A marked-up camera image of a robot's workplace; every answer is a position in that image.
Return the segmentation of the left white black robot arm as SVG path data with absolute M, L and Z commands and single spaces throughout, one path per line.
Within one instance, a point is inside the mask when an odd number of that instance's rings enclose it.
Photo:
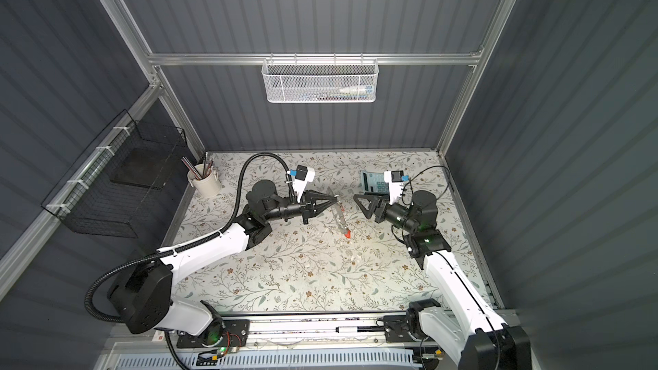
M 173 287 L 183 279 L 228 256 L 260 244 L 272 232 L 270 222 L 300 217 L 304 223 L 338 202 L 334 195 L 315 190 L 304 192 L 297 202 L 278 195 L 272 181 L 261 180 L 246 195 L 248 204 L 228 230 L 203 236 L 204 243 L 185 250 L 171 249 L 161 259 L 130 267 L 118 274 L 108 299 L 121 322 L 133 334 L 167 329 L 199 336 L 221 322 L 207 303 L 192 303 L 173 296 Z

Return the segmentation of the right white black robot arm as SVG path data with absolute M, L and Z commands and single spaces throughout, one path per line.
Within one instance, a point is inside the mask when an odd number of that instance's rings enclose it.
M 382 195 L 354 195 L 366 219 L 389 222 L 404 232 L 409 255 L 437 287 L 452 313 L 428 299 L 407 309 L 410 333 L 430 338 L 459 369 L 531 369 L 531 341 L 519 325 L 511 326 L 467 279 L 452 248 L 438 229 L 437 198 L 425 190 L 405 207 Z

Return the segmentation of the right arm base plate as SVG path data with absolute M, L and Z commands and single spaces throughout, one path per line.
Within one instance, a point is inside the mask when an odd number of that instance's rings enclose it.
M 421 329 L 418 313 L 405 315 L 393 314 L 383 317 L 383 327 L 386 341 L 389 344 L 430 341 L 432 337 Z

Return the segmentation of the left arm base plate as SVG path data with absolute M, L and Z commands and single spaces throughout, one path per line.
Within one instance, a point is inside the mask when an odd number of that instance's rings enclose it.
M 199 336 L 182 334 L 176 342 L 178 349 L 219 349 L 228 351 L 231 348 L 246 346 L 250 330 L 249 320 L 217 320 Z

